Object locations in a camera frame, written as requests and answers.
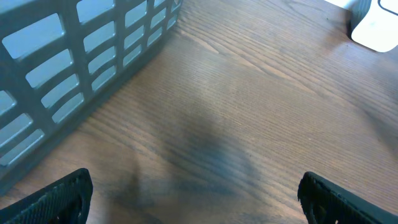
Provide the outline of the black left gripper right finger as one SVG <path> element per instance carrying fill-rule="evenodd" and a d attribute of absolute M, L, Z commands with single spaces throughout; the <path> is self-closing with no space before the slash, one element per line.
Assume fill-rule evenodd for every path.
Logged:
<path fill-rule="evenodd" d="M 397 215 L 314 172 L 304 173 L 297 197 L 309 224 L 397 224 Z"/>

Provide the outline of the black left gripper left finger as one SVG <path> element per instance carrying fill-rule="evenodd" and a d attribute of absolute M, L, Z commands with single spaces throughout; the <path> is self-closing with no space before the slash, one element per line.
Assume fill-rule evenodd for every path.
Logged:
<path fill-rule="evenodd" d="M 1 223 L 85 224 L 92 195 L 90 173 L 80 168 L 1 209 Z"/>

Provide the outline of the grey plastic basket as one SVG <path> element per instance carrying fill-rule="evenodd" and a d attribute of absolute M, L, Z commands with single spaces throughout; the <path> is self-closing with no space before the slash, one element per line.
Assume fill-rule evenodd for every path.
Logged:
<path fill-rule="evenodd" d="M 157 53 L 182 0 L 1 2 L 1 193 Z"/>

